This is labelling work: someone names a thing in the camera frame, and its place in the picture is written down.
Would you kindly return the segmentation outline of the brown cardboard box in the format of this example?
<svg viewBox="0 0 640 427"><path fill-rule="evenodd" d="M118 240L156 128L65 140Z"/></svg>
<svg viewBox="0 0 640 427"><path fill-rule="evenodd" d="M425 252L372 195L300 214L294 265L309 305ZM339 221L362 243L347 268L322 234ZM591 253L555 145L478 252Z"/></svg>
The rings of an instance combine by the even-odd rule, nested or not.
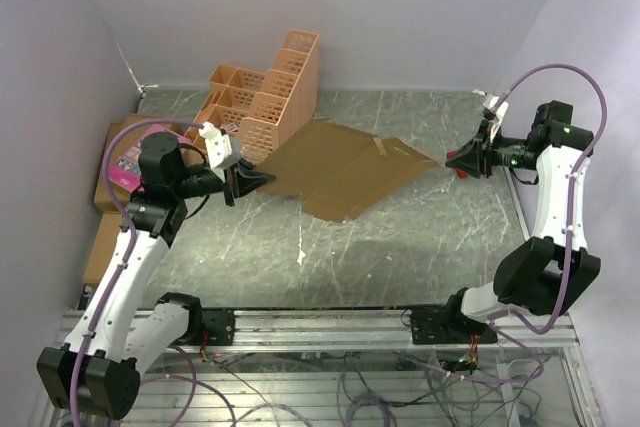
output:
<svg viewBox="0 0 640 427"><path fill-rule="evenodd" d="M304 213L341 223L439 167L437 160L397 137L379 138L313 119L257 169L275 177L263 192L293 197Z"/></svg>

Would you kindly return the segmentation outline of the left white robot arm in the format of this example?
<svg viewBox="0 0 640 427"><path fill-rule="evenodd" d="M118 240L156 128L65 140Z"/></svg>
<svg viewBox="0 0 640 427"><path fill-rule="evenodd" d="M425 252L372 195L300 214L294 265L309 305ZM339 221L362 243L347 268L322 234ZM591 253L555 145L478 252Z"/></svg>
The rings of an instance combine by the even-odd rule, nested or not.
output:
<svg viewBox="0 0 640 427"><path fill-rule="evenodd" d="M122 208L111 260L87 308L58 348L46 347L36 369L52 404L79 426L85 415L121 420L142 377L167 347L207 342L199 298L163 295L132 324L152 274L188 217L187 200L221 193L227 205L274 182L242 155L236 139L211 123L198 128L206 159L189 167L186 144L171 131L146 136L138 157L140 187Z"/></svg>

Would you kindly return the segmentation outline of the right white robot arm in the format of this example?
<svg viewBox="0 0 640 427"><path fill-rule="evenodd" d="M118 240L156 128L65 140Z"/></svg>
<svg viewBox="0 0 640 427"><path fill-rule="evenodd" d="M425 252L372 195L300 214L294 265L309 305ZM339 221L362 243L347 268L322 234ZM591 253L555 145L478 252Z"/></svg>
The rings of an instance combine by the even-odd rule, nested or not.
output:
<svg viewBox="0 0 640 427"><path fill-rule="evenodd" d="M537 108L526 137L506 137L501 132L506 110L488 97L477 133L449 153L446 164L474 178L490 177L499 167L535 172L533 230L500 262L493 281L463 288L442 305L412 307L409 326L416 345L494 343L491 321L565 313L600 273L600 259L588 252L582 216L593 133L572 125L571 105L551 101Z"/></svg>

